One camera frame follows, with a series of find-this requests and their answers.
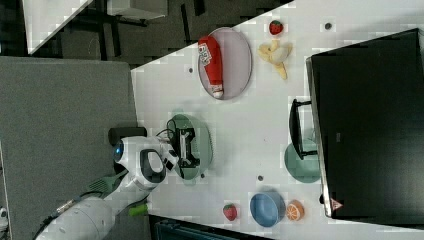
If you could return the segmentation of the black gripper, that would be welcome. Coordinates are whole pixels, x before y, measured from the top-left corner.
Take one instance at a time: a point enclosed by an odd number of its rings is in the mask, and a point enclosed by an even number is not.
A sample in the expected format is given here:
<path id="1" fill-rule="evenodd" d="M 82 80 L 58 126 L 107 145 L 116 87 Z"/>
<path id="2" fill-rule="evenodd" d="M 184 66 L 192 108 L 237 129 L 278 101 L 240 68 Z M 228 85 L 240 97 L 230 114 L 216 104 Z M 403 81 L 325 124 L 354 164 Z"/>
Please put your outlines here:
<path id="1" fill-rule="evenodd" d="M 174 151 L 179 157 L 180 168 L 195 168 L 200 165 L 200 159 L 192 154 L 192 141 L 195 138 L 193 128 L 169 129 L 169 139 Z"/>

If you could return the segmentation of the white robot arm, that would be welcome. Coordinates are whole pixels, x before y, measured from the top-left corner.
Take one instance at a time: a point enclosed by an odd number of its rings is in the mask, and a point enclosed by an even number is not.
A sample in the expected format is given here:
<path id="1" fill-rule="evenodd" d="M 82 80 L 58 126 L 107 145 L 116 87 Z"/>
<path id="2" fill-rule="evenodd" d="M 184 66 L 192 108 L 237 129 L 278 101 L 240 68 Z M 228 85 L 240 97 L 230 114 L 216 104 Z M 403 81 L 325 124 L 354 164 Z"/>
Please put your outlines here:
<path id="1" fill-rule="evenodd" d="M 213 156 L 209 131 L 169 129 L 165 136 L 125 136 L 114 145 L 114 161 L 123 179 L 105 197 L 79 197 L 43 222 L 32 240 L 103 240 L 128 206 L 145 200 L 169 172 L 190 180 Z"/>

